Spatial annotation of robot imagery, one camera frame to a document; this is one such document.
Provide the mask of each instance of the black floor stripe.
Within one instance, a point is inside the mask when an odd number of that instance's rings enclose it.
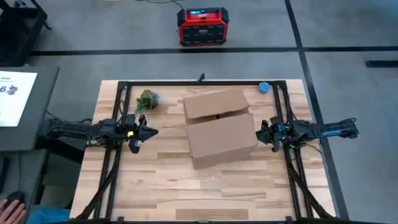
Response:
[[[279,53],[279,52],[385,52],[398,51],[398,46],[379,47],[225,47],[197,49],[121,49],[121,50],[44,50],[30,56],[72,55],[140,55],[140,54],[203,54],[203,53]]]
[[[318,124],[323,124],[323,118],[320,111],[317,94],[315,93],[315,87],[313,85],[313,80],[311,77],[310,69],[308,67],[307,58],[305,56],[305,51],[303,49],[303,43],[300,37],[299,27],[297,25],[297,21],[294,16],[290,0],[285,0],[285,5],[287,9],[287,14],[289,15],[290,23],[292,25],[294,38],[297,47],[299,49],[298,55],[300,57],[301,66],[303,68],[304,79],[305,83],[307,84],[308,94],[310,95],[310,101],[315,115],[315,120]],[[338,180],[335,163],[333,161],[333,156],[331,154],[330,146],[327,139],[322,141],[322,149],[323,149],[323,155],[326,159],[326,166],[327,166],[326,169],[329,173],[329,178],[331,180],[331,187],[333,194],[335,196],[335,202],[336,202],[336,207],[338,209],[339,217],[348,220],[349,217],[348,217],[345,200],[343,197],[343,193],[341,191],[341,186]]]

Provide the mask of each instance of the gray floor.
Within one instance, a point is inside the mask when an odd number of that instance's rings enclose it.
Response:
[[[180,48],[175,32],[179,8],[174,4],[133,0],[39,3],[54,29],[43,30],[36,50]],[[186,0],[182,4],[229,10],[228,41],[221,47],[295,46],[284,1]],[[306,47],[398,45],[395,0],[292,0],[292,6]],[[396,223],[398,69],[370,69],[364,61],[398,59],[398,53],[306,56],[324,120],[358,119],[359,138],[330,140],[350,218]],[[60,66],[50,111],[64,119],[91,117],[105,79],[197,78],[202,72],[207,78],[304,79],[297,53],[31,57],[29,63]]]

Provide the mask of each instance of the cardboard box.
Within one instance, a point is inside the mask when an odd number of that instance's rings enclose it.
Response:
[[[248,159],[257,146],[242,90],[186,98],[183,107],[194,169]]]

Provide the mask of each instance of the box flap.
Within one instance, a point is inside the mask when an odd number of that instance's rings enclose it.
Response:
[[[249,107],[242,90],[226,90],[218,93],[193,96],[183,100],[187,118],[201,118]]]
[[[257,146],[253,114],[216,119],[187,127],[192,157]]]

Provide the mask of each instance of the person's hand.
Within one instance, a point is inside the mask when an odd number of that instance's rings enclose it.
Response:
[[[6,204],[7,200],[4,199],[0,202],[0,224],[18,224],[21,222],[22,218],[26,214],[25,204],[20,204],[18,206],[19,201],[13,201],[10,206],[8,206],[4,210],[4,205]]]

